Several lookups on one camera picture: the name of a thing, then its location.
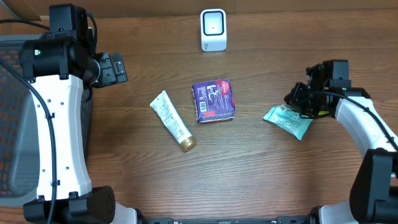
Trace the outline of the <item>mint green wipes packet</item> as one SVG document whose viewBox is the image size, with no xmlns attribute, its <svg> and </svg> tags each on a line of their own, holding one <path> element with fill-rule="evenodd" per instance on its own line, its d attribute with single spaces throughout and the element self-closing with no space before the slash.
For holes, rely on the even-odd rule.
<svg viewBox="0 0 398 224">
<path fill-rule="evenodd" d="M 311 119 L 301 118 L 298 112 L 291 110 L 287 105 L 271 108 L 263 119 L 287 131 L 299 141 L 302 140 L 312 122 Z"/>
</svg>

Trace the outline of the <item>white conditioner tube gold cap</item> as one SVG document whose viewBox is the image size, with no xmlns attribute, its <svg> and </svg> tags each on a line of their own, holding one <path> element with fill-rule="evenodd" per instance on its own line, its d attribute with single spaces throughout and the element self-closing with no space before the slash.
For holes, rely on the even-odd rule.
<svg viewBox="0 0 398 224">
<path fill-rule="evenodd" d="M 165 90 L 150 103 L 150 107 L 157 113 L 183 152 L 188 152 L 197 145 Z"/>
</svg>

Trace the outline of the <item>purple Carefree pad pack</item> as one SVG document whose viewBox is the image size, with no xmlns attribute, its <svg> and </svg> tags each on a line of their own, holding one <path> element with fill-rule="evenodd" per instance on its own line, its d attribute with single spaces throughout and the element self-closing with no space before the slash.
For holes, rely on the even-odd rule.
<svg viewBox="0 0 398 224">
<path fill-rule="evenodd" d="M 192 93 L 199 123 L 227 121 L 234 118 L 236 107 L 228 79 L 194 83 Z"/>
</svg>

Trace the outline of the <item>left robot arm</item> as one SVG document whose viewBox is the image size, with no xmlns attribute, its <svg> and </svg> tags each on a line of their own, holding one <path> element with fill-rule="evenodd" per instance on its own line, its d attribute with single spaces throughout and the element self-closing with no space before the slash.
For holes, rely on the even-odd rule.
<svg viewBox="0 0 398 224">
<path fill-rule="evenodd" d="M 119 54 L 97 53 L 93 16 L 72 4 L 49 8 L 50 28 L 24 43 L 24 83 L 36 105 L 39 183 L 24 205 L 32 223 L 131 223 L 137 211 L 117 203 L 110 186 L 94 187 L 85 164 L 81 101 L 87 88 L 124 83 Z"/>
</svg>

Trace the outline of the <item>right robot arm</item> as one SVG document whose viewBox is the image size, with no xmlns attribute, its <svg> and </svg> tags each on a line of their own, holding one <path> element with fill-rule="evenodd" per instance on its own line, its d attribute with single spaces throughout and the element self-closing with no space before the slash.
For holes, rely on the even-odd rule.
<svg viewBox="0 0 398 224">
<path fill-rule="evenodd" d="M 378 115 L 370 95 L 349 79 L 347 60 L 308 67 L 308 82 L 298 82 L 284 101 L 307 119 L 330 116 L 347 130 L 363 161 L 349 199 L 317 206 L 310 223 L 397 223 L 397 135 Z"/>
</svg>

